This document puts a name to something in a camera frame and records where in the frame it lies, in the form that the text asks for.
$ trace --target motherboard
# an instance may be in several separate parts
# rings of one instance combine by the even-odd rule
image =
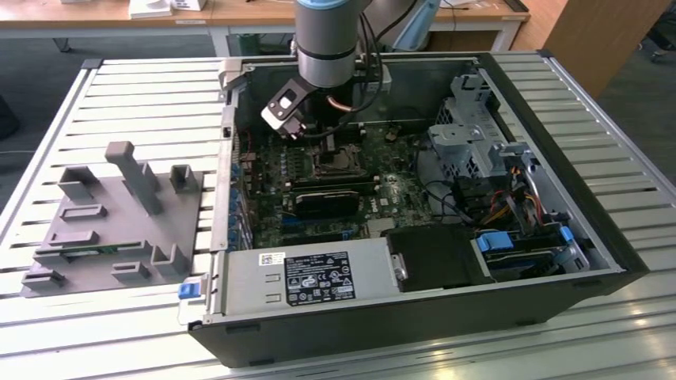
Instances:
[[[345,135],[313,144],[270,135],[255,152],[242,144],[254,248],[375,238],[434,222],[411,170],[419,135],[390,123]]]

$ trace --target wooden desk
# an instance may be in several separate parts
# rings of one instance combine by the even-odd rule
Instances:
[[[213,4],[213,0],[207,1],[199,12],[173,10],[173,15],[167,17],[130,20],[129,0],[91,0],[74,4],[61,4],[59,0],[0,0],[0,31],[9,28],[179,27],[199,21],[205,25]]]
[[[497,31],[490,50],[509,50],[521,22],[527,20],[529,14],[511,11],[502,0],[483,0],[478,5],[462,7],[470,9],[439,9],[430,31]],[[238,47],[231,40],[227,47],[229,35],[294,32],[293,4],[275,0],[215,0],[209,26],[215,55],[238,55]]]
[[[597,97],[669,0],[521,0],[530,9],[513,50],[546,49]]]
[[[293,5],[273,0],[207,0],[201,12],[175,11],[170,17],[130,20],[129,0],[0,0],[0,38],[170,36],[211,38],[215,56],[238,55],[234,39],[245,33],[293,33]],[[495,31],[491,50],[509,49],[527,13],[513,12],[502,0],[483,0],[470,10],[439,9],[431,31]]]

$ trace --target blue latch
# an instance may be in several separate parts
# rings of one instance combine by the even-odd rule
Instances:
[[[349,237],[351,236],[351,233],[353,233],[351,230],[342,231],[342,241],[349,240]]]
[[[514,243],[510,242],[509,234],[503,231],[486,232],[475,239],[475,244],[481,252],[491,251],[495,249],[514,248]]]
[[[561,231],[561,236],[567,242],[574,240],[574,237],[571,236],[571,231],[566,226],[561,227],[558,231]]]
[[[199,283],[182,283],[178,286],[178,299],[199,297]]]

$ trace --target cable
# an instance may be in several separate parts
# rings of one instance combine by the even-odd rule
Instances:
[[[537,220],[539,221],[539,224],[542,224],[542,222],[541,222],[541,202],[539,202],[539,198],[537,196],[533,196],[529,192],[523,192],[523,194],[526,195],[526,198],[530,200],[533,206],[535,207]]]
[[[445,9],[445,10],[450,9],[450,16],[453,17],[453,29],[450,30],[450,35],[449,35],[449,42],[450,42],[450,41],[453,40],[454,30],[457,29],[457,20],[454,19],[454,11],[455,11],[455,10],[469,10],[469,8],[455,8],[455,7],[453,6],[453,4],[450,4],[450,3],[447,2],[447,0],[443,0],[443,3],[445,3],[446,5],[449,5],[449,6],[450,6],[449,8],[443,8],[443,9]]]
[[[363,50],[363,64],[366,66],[366,70],[370,67],[370,45],[367,45],[367,33],[366,33],[366,25],[363,24],[363,20],[358,17],[358,26],[361,26],[361,43],[363,44],[361,50]]]
[[[394,26],[397,26],[397,24],[398,24],[398,23],[399,23],[399,22],[401,22],[401,21],[406,18],[406,16],[409,15],[410,11],[413,10],[413,8],[414,8],[414,5],[415,5],[415,4],[417,4],[417,0],[413,0],[413,1],[410,2],[409,7],[407,7],[407,8],[406,8],[406,10],[403,11],[403,13],[401,13],[401,16],[398,16],[398,17],[395,18],[395,20],[394,20],[394,21],[391,21],[391,24],[389,24],[389,25],[385,27],[385,29],[382,29],[382,31],[378,33],[378,36],[374,38],[375,51],[378,51],[378,46],[377,46],[377,44],[378,44],[378,42],[379,42],[379,39],[382,38],[382,36],[383,36],[385,34],[387,34],[387,32],[391,30],[391,28],[393,28]]]
[[[5,150],[3,152],[0,152],[0,154],[33,154],[34,150]]]
[[[457,216],[459,217],[459,219],[462,219],[462,222],[465,222],[465,223],[466,223],[466,224],[469,224],[470,226],[475,226],[475,225],[477,225],[477,223],[475,223],[475,221],[471,219],[471,217],[469,217],[469,216],[467,216],[467,214],[465,214],[465,213],[462,212],[462,210],[457,208],[457,206],[455,206],[455,205],[453,205],[451,203],[447,203],[447,202],[443,200],[443,199],[445,199],[445,197],[446,197],[449,194],[446,194],[446,195],[443,196],[443,199],[441,199],[441,198],[439,198],[439,197],[438,197],[434,193],[431,193],[431,192],[429,191],[427,186],[429,186],[430,184],[445,184],[445,185],[447,186],[446,181],[443,181],[443,180],[430,180],[426,184],[423,184],[423,185],[422,185],[422,186],[423,186],[423,192],[426,192],[426,195],[427,195],[427,196],[430,196],[433,200],[437,200],[437,201],[441,203],[441,207],[442,207],[442,206],[447,207],[447,208],[449,208],[449,209],[450,209],[450,210],[451,210],[451,211],[457,214]]]
[[[249,158],[249,153],[251,152],[251,132],[246,129],[246,160]]]
[[[505,192],[505,191],[503,191],[503,190],[498,190],[498,191],[495,191],[495,192],[493,193],[493,196],[490,197],[490,213],[493,213],[493,210],[494,210],[494,208],[495,208],[495,206],[497,206],[497,204],[495,204],[495,201],[497,201],[497,196],[498,196],[502,192]]]
[[[391,106],[391,107],[389,107],[387,122],[390,122],[390,123],[394,122],[397,112],[401,112],[405,109],[409,109],[410,111],[413,111],[414,114],[419,117],[419,119],[422,119],[422,120],[427,120],[429,119],[429,117],[426,117],[423,115],[423,113],[415,107],[413,107],[411,105],[399,105],[399,106]]]
[[[445,198],[447,198],[447,196],[451,196],[453,193],[449,192],[446,195],[443,195],[443,198],[441,198],[441,218],[443,218],[446,215],[445,215],[445,205],[443,205],[443,202],[445,202]]]
[[[350,108],[350,111],[342,117],[343,120],[341,121],[341,123],[334,128],[327,129],[326,131],[323,131],[322,133],[318,133],[315,135],[303,135],[302,137],[305,139],[322,139],[323,137],[326,137],[326,136],[331,135],[333,133],[335,133],[335,131],[338,129],[343,128],[345,125],[347,125],[349,122],[351,121],[351,119],[355,116],[357,112],[361,112],[363,109],[366,109],[367,107],[370,107],[370,105],[373,104],[373,102],[375,101],[375,99],[377,99],[377,97],[379,95],[379,90],[382,89],[382,60],[381,60],[381,57],[379,57],[379,51],[377,49],[375,36],[374,36],[374,32],[373,32],[373,27],[370,26],[370,22],[367,21],[366,15],[363,13],[361,13],[358,15],[358,17],[359,17],[361,22],[366,26],[367,34],[370,35],[370,42],[371,42],[371,45],[374,47],[375,67],[378,68],[378,87],[375,89],[375,92],[373,93],[373,96],[367,99],[367,101],[365,101],[357,108]]]
[[[499,211],[497,211],[481,224],[487,224],[493,221],[495,221],[498,218],[505,216],[506,212],[509,212],[509,205],[505,205]]]

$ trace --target barcode label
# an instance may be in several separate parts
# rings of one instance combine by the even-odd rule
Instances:
[[[177,25],[202,25],[205,23],[205,20],[175,20]]]
[[[335,288],[335,293],[347,293],[349,291],[351,291],[351,287],[337,287]]]
[[[257,255],[257,264],[262,267],[265,265],[283,264],[285,252],[261,253]]]

